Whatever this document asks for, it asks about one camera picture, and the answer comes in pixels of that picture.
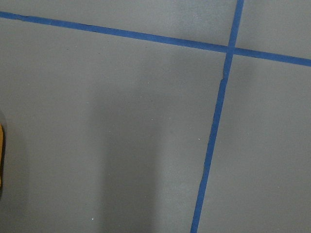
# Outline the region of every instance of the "gray floor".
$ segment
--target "gray floor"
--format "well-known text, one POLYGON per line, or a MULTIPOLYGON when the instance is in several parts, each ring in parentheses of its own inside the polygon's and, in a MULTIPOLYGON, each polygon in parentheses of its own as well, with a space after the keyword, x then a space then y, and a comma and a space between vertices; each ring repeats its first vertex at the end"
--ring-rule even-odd
MULTIPOLYGON (((227 45, 236 1, 3 0, 227 45)), ((244 4, 237 47, 311 58, 311 3, 244 4)), ((3 233, 188 233, 225 54, 0 18, 3 233)), ((234 56, 199 233, 311 232, 311 67, 234 56)))

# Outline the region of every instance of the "gray painted surface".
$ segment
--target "gray painted surface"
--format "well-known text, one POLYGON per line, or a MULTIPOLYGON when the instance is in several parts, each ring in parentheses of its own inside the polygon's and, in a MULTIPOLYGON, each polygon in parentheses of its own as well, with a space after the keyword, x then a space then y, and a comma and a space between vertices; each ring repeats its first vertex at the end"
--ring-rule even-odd
POLYGON ((1 232, 188 232, 224 54, 0 21, 1 232))
POLYGON ((234 57, 200 233, 311 231, 310 72, 234 57))
POLYGON ((237 47, 311 59, 309 0, 246 0, 237 47))
POLYGON ((227 45, 236 0, 1 0, 1 10, 227 45))

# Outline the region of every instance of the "floor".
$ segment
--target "floor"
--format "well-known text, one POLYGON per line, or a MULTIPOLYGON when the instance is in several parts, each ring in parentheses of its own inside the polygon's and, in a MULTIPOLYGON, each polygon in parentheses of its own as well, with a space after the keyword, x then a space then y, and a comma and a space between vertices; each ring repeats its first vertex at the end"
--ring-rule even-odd
POLYGON ((0 10, 1 232, 311 232, 311 2, 0 10))

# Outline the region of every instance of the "blue painter's tape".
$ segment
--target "blue painter's tape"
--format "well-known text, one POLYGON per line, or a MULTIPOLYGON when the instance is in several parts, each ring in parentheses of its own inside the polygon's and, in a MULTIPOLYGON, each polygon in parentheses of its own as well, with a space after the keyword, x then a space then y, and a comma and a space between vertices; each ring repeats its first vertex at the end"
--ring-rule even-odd
POLYGON ((17 20, 31 22, 31 23, 39 23, 39 24, 63 27, 63 28, 77 29, 77 30, 88 31, 88 32, 116 35, 116 36, 139 39, 139 40, 154 41, 154 42, 163 43, 163 44, 177 45, 177 46, 196 48, 196 49, 201 49, 201 50, 227 52, 227 46, 214 45, 214 44, 192 41, 192 40, 177 39, 177 38, 160 36, 160 35, 138 33, 138 32, 132 32, 132 31, 126 31, 126 30, 120 30, 120 29, 114 29, 114 28, 106 28, 106 27, 100 27, 100 26, 93 26, 93 25, 86 25, 86 24, 81 24, 81 23, 74 23, 74 22, 55 20, 55 19, 49 19, 49 18, 22 16, 22 15, 9 13, 9 12, 0 12, 0 17, 8 18, 8 19, 17 19, 17 20))
POLYGON ((246 50, 239 48, 234 49, 234 54, 311 67, 311 59, 306 58, 292 57, 275 53, 260 52, 255 50, 246 50))
POLYGON ((207 152, 206 152, 206 157, 204 161, 203 176, 202 176, 200 186, 199 186, 198 197, 197 197, 197 201, 196 201, 196 205, 194 209, 190 233, 197 233, 198 231, 198 226, 199 226, 199 221, 200 221, 200 216, 201 216, 201 211, 203 207, 203 201, 204 201, 204 196, 205 196, 205 191, 206 191, 206 186, 207 186, 208 174, 209 174, 210 165, 211 165, 213 152, 215 148, 215 142, 216 142, 217 131, 218 131, 218 126, 220 122, 220 116, 222 113, 223 103, 225 99, 225 88, 227 86, 228 79, 229 79, 234 47, 237 41, 237 36, 238 36, 238 31, 239 31, 243 4, 244 4, 244 0, 238 0, 237 5, 236 5, 236 10, 234 13, 234 18, 233 18, 232 28, 231 28, 231 33, 230 33, 230 39, 228 43, 228 51, 225 56, 223 79, 221 80, 220 85, 219 85, 215 112, 213 116, 213 123, 212 123, 212 127, 210 130, 209 140, 207 144, 207 152))

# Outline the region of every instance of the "yellow object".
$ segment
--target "yellow object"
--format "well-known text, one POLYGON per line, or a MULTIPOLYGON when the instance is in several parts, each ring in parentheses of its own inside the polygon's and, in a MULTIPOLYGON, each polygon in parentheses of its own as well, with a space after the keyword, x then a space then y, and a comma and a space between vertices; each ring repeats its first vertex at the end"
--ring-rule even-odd
POLYGON ((2 130, 2 125, 0 125, 0 163, 2 159, 2 143, 3 143, 3 130, 2 130))

